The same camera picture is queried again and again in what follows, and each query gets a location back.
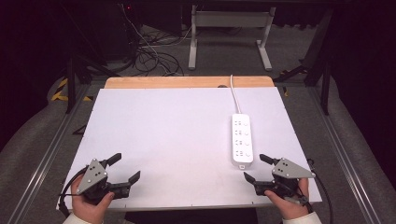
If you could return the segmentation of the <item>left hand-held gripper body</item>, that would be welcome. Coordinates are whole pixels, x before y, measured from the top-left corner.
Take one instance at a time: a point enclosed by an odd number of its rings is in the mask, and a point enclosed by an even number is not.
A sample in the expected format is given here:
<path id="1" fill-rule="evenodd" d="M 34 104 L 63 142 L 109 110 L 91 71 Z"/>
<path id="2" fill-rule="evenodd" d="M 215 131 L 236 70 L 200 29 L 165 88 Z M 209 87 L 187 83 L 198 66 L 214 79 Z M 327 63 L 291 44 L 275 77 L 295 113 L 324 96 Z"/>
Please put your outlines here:
<path id="1" fill-rule="evenodd" d="M 99 204 L 109 192 L 114 193 L 115 200 L 129 197 L 130 189 L 126 187 L 127 182 L 111 184 L 107 179 L 106 168 L 99 160 L 93 159 L 86 168 L 76 194 L 84 196 L 91 204 Z"/>

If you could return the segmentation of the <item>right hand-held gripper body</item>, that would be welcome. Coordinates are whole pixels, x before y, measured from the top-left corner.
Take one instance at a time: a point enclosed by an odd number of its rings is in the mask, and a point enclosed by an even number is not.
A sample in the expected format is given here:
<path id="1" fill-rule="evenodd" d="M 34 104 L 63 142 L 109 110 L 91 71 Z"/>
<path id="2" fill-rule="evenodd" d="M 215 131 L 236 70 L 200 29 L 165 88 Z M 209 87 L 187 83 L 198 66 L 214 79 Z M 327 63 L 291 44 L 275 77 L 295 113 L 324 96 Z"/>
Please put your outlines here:
<path id="1" fill-rule="evenodd" d="M 258 196 L 263 196 L 266 190 L 271 190 L 278 197 L 293 203 L 308 203 L 306 196 L 299 190 L 301 178 L 315 178 L 316 175 L 304 167 L 288 160 L 280 158 L 277 165 L 273 165 L 271 173 L 272 181 L 257 181 L 253 186 Z"/>

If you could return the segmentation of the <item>person's left hand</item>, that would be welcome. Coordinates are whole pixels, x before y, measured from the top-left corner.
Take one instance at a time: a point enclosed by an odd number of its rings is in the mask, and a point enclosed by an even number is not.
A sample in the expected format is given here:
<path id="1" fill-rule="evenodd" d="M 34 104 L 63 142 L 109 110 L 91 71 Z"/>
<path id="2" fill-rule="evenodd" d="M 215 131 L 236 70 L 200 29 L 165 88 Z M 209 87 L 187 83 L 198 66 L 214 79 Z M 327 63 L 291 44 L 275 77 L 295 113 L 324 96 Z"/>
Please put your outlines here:
<path id="1" fill-rule="evenodd" d="M 72 196 L 72 213 L 85 220 L 104 220 L 113 198 L 114 193 L 109 192 L 99 204 L 92 205 L 83 196 Z"/>

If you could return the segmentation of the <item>person's right hand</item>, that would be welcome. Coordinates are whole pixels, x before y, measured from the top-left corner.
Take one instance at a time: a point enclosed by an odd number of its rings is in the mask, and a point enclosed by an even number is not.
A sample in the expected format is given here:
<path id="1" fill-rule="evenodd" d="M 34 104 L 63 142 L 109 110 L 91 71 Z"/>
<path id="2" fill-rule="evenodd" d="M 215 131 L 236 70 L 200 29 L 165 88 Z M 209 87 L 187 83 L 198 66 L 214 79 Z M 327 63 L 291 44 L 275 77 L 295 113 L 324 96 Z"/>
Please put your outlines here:
<path id="1" fill-rule="evenodd" d="M 309 181 L 307 178 L 301 178 L 299 180 L 299 190 L 302 195 L 309 196 Z M 278 208 L 281 216 L 286 220 L 292 220 L 295 218 L 304 217 L 309 214 L 308 208 L 297 203 L 292 203 L 278 197 L 271 190 L 266 190 L 264 194 L 269 198 L 269 200 Z"/>

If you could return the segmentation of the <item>white power strip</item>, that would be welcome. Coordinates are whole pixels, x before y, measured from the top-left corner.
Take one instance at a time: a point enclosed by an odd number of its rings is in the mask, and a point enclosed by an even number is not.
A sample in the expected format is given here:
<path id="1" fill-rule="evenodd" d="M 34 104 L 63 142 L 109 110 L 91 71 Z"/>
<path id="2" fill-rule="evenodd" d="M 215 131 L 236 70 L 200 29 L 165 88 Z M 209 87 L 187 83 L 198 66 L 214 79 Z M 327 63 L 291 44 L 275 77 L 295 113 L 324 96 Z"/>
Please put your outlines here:
<path id="1" fill-rule="evenodd" d="M 253 163 L 250 118 L 246 114 L 232 115 L 232 156 L 233 163 L 241 170 Z"/>

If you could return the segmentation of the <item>black metal stand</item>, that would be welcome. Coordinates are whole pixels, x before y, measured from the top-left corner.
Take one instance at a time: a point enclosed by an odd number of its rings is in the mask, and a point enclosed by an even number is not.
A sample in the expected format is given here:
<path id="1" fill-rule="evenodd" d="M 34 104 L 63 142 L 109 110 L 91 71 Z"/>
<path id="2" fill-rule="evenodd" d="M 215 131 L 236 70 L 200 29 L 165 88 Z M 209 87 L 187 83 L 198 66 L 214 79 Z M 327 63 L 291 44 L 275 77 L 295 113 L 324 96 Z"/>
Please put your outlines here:
<path id="1" fill-rule="evenodd" d="M 281 83 L 291 77 L 306 72 L 304 84 L 307 87 L 315 86 L 318 81 L 322 79 L 320 107 L 326 116 L 329 115 L 328 98 L 331 75 L 329 71 L 329 65 L 326 61 L 326 56 L 323 51 L 323 46 L 326 40 L 329 25 L 331 24 L 332 14 L 333 10 L 331 8 L 325 11 L 301 64 L 292 70 L 283 71 L 279 77 L 274 79 L 274 82 Z"/>
<path id="2" fill-rule="evenodd" d="M 77 103 L 76 78 L 83 85 L 89 85 L 94 72 L 107 77 L 117 77 L 118 74 L 106 68 L 107 62 L 95 31 L 91 11 L 81 3 L 61 2 L 60 7 L 62 13 L 60 34 L 69 57 L 66 75 L 68 80 L 66 113 L 69 113 Z"/>

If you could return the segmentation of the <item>aluminium floor rail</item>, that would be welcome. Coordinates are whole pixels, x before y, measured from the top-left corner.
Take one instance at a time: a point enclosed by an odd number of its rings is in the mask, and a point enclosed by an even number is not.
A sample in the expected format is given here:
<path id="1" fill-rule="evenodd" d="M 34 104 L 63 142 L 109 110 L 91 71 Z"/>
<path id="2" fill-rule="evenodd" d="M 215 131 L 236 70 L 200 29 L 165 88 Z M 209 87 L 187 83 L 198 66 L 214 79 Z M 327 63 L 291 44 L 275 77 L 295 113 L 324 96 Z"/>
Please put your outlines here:
<path id="1" fill-rule="evenodd" d="M 85 94 L 87 93 L 89 85 L 82 84 L 75 96 L 75 102 L 71 108 L 67 109 L 67 113 L 64 114 L 62 122 L 57 129 L 55 135 L 52 137 L 51 142 L 46 150 L 46 153 L 42 157 L 42 160 L 35 168 L 32 177 L 24 190 L 17 206 L 15 207 L 12 215 L 7 221 L 7 224 L 22 224 L 35 196 L 37 195 L 59 149 L 64 140 L 65 133 L 72 122 L 76 111 L 80 103 L 82 102 Z"/>
<path id="2" fill-rule="evenodd" d="M 346 180 L 348 185 L 351 188 L 351 191 L 360 207 L 360 210 L 364 216 L 364 219 L 367 224 L 382 224 L 375 208 L 361 182 L 359 175 L 355 167 L 353 166 L 350 158 L 347 155 L 347 152 L 344 148 L 344 145 L 341 142 L 339 135 L 337 134 L 333 123 L 328 115 L 326 115 L 320 104 L 320 97 L 317 91 L 314 88 L 307 88 L 307 91 L 313 100 L 322 121 L 326 127 L 326 130 L 330 136 L 332 142 L 332 150 L 340 163 L 340 166 L 343 170 L 344 175 L 346 176 Z"/>

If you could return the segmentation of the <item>white metal desk frame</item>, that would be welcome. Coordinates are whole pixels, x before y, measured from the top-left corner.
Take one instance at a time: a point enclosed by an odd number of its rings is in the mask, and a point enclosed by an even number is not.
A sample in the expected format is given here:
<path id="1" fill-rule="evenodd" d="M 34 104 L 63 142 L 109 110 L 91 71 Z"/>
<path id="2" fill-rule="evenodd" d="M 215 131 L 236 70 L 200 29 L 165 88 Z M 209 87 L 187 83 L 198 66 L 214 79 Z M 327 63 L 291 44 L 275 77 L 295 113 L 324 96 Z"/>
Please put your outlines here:
<path id="1" fill-rule="evenodd" d="M 262 38 L 256 41 L 258 51 L 262 58 L 262 64 L 266 71 L 273 69 L 266 51 L 266 42 L 271 30 L 276 8 L 270 7 L 264 12 L 242 12 L 242 11 L 205 11 L 197 5 L 191 7 L 191 43 L 188 68 L 196 68 L 197 57 L 197 27 L 241 27 L 241 28 L 263 28 Z"/>

